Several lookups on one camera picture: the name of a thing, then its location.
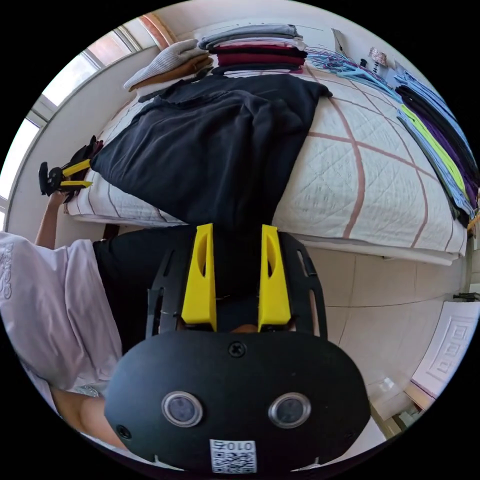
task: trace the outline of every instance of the hand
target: hand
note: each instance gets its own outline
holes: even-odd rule
[[[58,210],[67,198],[67,195],[68,193],[64,191],[54,191],[48,198],[48,208]]]

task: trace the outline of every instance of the gray folded sweater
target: gray folded sweater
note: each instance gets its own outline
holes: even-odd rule
[[[234,39],[245,39],[248,37],[279,37],[279,38],[303,38],[297,32],[295,25],[286,25],[278,23],[265,23],[262,25],[244,25],[231,30],[214,33],[204,36],[199,42],[198,47],[207,50],[213,45]]]
[[[198,40],[189,39],[178,41],[165,50],[162,50],[149,65],[139,70],[135,75],[129,78],[123,88],[129,89],[143,80],[154,77],[155,75],[164,74],[170,70],[180,67],[188,60],[204,55],[207,52],[197,47]]]

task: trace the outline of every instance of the white t-shirt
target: white t-shirt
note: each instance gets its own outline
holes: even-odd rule
[[[49,385],[108,381],[120,336],[90,240],[50,250],[0,232],[0,313],[28,376],[54,409]]]

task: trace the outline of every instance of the white door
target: white door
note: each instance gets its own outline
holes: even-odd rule
[[[480,316],[480,301],[446,301],[428,350],[412,381],[438,398],[470,345]]]

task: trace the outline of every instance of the qr code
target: qr code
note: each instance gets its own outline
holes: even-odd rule
[[[257,452],[254,441],[210,440],[211,469],[216,474],[254,474]]]

